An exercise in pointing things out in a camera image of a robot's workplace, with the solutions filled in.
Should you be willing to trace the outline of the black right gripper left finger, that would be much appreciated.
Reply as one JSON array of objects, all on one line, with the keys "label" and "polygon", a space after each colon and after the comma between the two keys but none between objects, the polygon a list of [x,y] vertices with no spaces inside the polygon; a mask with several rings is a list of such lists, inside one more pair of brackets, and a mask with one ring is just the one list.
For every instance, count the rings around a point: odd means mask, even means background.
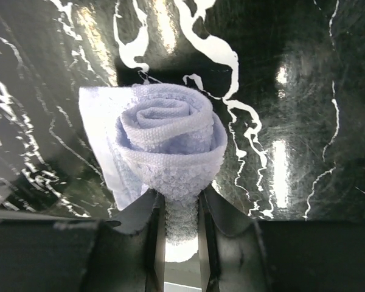
[{"label": "black right gripper left finger", "polygon": [[112,267],[118,291],[163,291],[164,197],[148,190],[106,222],[119,234]]}]

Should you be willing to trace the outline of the white terry towel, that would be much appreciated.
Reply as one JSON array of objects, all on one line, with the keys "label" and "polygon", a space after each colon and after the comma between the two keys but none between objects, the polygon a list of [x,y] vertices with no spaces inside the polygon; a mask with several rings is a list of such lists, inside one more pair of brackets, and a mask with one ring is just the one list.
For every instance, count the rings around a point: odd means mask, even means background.
[{"label": "white terry towel", "polygon": [[227,132],[211,101],[185,86],[82,87],[88,141],[118,210],[148,190],[165,199],[167,262],[198,250],[198,197],[220,171]]}]

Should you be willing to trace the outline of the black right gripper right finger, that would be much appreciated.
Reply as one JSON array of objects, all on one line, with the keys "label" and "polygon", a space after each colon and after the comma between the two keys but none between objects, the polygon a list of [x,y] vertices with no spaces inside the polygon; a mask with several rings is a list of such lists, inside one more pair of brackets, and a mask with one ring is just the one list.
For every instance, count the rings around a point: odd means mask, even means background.
[{"label": "black right gripper right finger", "polygon": [[203,291],[271,291],[258,222],[212,186],[198,201],[198,254]]}]

